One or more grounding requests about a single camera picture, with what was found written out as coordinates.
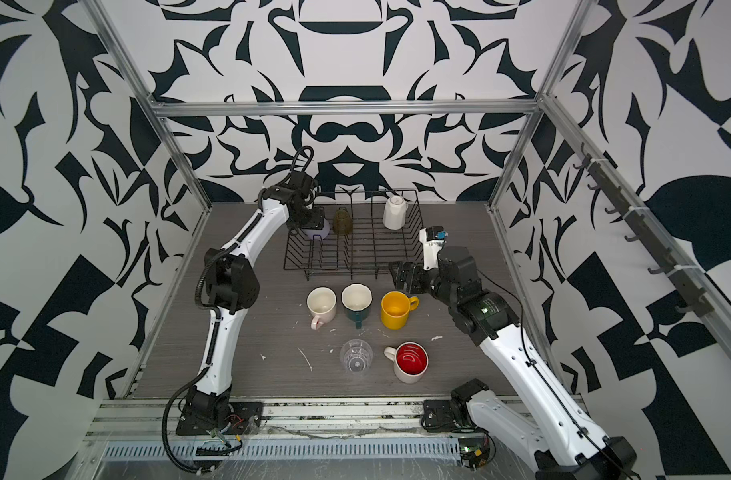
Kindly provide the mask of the olive textured glass cup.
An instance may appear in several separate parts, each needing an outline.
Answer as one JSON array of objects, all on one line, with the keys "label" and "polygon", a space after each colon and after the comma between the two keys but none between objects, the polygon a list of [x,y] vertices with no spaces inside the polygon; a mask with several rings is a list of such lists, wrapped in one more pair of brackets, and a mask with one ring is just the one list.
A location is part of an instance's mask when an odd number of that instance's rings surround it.
[{"label": "olive textured glass cup", "polygon": [[347,236],[353,230],[353,218],[346,207],[339,207],[333,216],[332,229],[336,235]]}]

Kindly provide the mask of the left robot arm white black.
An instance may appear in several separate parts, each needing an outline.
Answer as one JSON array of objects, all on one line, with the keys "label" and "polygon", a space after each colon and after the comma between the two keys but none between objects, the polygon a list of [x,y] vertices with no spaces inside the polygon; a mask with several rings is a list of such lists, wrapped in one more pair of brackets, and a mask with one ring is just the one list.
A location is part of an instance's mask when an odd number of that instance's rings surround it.
[{"label": "left robot arm white black", "polygon": [[230,428],[232,364],[239,332],[260,293],[254,264],[281,227],[300,231],[324,224],[323,210],[312,205],[318,182],[307,169],[313,161],[313,148],[299,147],[284,178],[259,192],[256,210],[245,226],[221,248],[211,249],[205,256],[194,290],[196,306],[209,313],[201,366],[197,376],[171,396],[162,414],[163,449],[170,462],[182,472],[203,475],[213,468],[187,464],[171,448],[167,422],[174,402],[179,399],[183,401],[180,410],[183,418],[218,438],[224,446],[223,454],[242,448],[241,443],[231,444],[223,433]]}]

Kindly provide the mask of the lilac plastic cup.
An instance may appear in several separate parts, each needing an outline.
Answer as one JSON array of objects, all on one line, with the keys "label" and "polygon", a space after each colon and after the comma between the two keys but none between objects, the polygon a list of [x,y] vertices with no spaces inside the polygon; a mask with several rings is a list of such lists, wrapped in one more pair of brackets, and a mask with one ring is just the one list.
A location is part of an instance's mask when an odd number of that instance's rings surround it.
[{"label": "lilac plastic cup", "polygon": [[322,223],[315,228],[303,229],[303,234],[312,241],[325,240],[330,233],[330,225],[326,219],[322,220]]}]

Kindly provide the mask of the clear glass cup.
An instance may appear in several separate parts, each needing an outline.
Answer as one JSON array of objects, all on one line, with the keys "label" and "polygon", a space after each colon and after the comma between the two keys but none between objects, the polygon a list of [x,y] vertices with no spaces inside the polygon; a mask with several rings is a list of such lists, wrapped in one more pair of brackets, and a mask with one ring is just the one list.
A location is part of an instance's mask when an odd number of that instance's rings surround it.
[{"label": "clear glass cup", "polygon": [[373,348],[362,339],[349,340],[341,347],[339,359],[345,372],[365,374],[373,363]]}]

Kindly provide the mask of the yellow mug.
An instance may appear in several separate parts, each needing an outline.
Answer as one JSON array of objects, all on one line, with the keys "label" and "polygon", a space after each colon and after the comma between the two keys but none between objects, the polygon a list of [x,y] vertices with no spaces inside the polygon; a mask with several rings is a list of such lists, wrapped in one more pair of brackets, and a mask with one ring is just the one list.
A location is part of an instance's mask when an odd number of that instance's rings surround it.
[{"label": "yellow mug", "polygon": [[409,314],[419,306],[417,296],[391,291],[381,299],[381,323],[387,329],[399,330],[407,325]]}]

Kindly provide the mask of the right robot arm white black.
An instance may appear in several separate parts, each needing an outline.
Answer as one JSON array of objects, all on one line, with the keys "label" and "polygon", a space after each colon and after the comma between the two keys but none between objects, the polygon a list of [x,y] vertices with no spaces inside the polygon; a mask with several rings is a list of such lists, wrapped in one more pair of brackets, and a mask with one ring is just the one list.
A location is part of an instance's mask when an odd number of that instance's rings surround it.
[{"label": "right robot arm white black", "polygon": [[473,379],[451,393],[464,422],[507,446],[539,479],[637,478],[633,446],[609,436],[565,390],[517,314],[485,288],[487,276],[467,248],[445,246],[427,266],[393,262],[389,273],[398,290],[447,306],[457,329],[499,368],[531,414],[524,418]]}]

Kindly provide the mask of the white mug red inside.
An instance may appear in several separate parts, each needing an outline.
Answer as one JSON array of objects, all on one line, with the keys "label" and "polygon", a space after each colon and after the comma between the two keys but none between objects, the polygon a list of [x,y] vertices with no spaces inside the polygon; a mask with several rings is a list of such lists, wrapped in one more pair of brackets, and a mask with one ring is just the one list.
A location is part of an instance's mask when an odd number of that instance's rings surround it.
[{"label": "white mug red inside", "polygon": [[395,377],[405,384],[415,384],[429,369],[429,354],[421,344],[405,342],[397,347],[387,347],[383,355],[393,364]]}]

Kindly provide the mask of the white faceted mug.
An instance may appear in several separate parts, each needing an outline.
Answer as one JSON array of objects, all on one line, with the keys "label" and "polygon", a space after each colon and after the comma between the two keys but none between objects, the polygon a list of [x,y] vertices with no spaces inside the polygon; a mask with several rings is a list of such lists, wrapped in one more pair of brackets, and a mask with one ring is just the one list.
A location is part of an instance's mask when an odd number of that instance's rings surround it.
[{"label": "white faceted mug", "polygon": [[401,230],[405,226],[409,202],[400,195],[393,195],[385,202],[383,210],[383,226],[391,231]]}]

